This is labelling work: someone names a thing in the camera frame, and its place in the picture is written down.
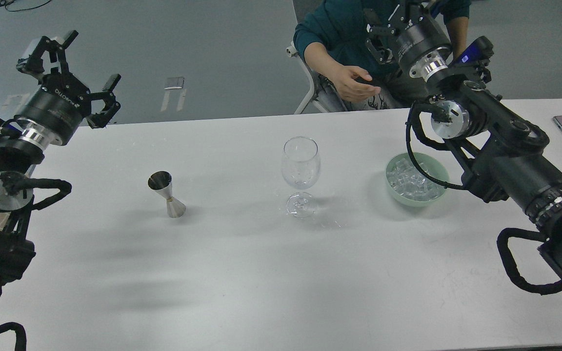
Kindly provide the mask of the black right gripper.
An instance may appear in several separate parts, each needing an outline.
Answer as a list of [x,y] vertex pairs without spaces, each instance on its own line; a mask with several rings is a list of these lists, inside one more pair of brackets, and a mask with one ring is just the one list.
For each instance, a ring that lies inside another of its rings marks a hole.
[[396,62],[411,78],[430,80],[447,68],[451,42],[435,22],[439,0],[400,0],[383,24],[372,8],[364,9],[365,46],[378,64]]

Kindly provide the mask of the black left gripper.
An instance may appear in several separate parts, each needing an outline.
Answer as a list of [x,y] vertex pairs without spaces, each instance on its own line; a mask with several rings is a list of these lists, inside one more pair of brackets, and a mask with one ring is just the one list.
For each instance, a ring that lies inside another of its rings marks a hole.
[[[85,84],[70,74],[65,49],[78,35],[78,31],[72,30],[66,34],[62,43],[45,36],[34,39],[17,62],[20,73],[42,77],[42,80],[37,91],[15,114],[15,118],[20,126],[31,121],[49,129],[56,134],[53,144],[57,146],[65,146],[71,140],[85,116],[92,129],[105,128],[121,107],[114,94],[114,89],[122,78],[120,74],[112,74],[98,93],[90,93]],[[42,59],[45,53],[49,54],[50,63],[60,65],[53,67],[51,74],[45,73]],[[80,100],[83,94],[87,94],[87,102]],[[89,114],[90,102],[98,100],[103,101],[103,108],[98,113]]]

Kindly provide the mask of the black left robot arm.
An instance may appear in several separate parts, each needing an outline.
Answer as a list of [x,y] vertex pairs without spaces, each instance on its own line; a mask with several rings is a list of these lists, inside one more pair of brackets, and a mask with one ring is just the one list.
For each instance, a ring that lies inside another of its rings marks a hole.
[[[18,60],[17,69],[38,80],[38,89],[9,120],[0,118],[0,213],[8,214],[0,230],[0,296],[4,285],[20,280],[36,255],[27,240],[33,211],[42,210],[71,193],[69,182],[32,178],[50,146],[65,146],[83,120],[104,128],[120,109],[114,88],[120,75],[112,75],[103,89],[92,93],[69,70],[65,50],[78,36],[69,32],[63,42],[42,36]],[[24,351],[25,329],[16,322],[0,325],[0,334],[15,333],[14,349]]]

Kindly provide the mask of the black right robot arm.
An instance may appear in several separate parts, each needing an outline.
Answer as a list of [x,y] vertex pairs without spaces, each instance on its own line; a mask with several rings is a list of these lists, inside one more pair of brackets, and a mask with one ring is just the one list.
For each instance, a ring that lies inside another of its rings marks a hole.
[[[562,172],[542,154],[549,137],[490,93],[487,66],[493,44],[481,36],[447,63],[453,45],[435,22],[430,3],[402,0],[386,23],[371,8],[363,10],[366,47],[380,63],[396,61],[411,78],[421,78],[428,96],[413,102],[406,121],[406,148],[416,169],[444,188],[466,190],[484,202],[513,198],[537,231],[503,229],[498,252],[514,285],[529,293],[562,292]],[[462,183],[429,175],[417,162],[411,134],[435,150],[450,151],[462,167]],[[508,248],[511,238],[540,242],[538,251],[559,280],[528,283]]]

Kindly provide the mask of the person's bare hand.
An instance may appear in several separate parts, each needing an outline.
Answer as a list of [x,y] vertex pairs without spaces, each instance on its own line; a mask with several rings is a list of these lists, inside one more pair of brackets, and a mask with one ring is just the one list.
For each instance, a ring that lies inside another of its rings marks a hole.
[[381,93],[379,86],[372,86],[372,76],[358,66],[339,66],[329,78],[340,97],[348,102],[362,102]]

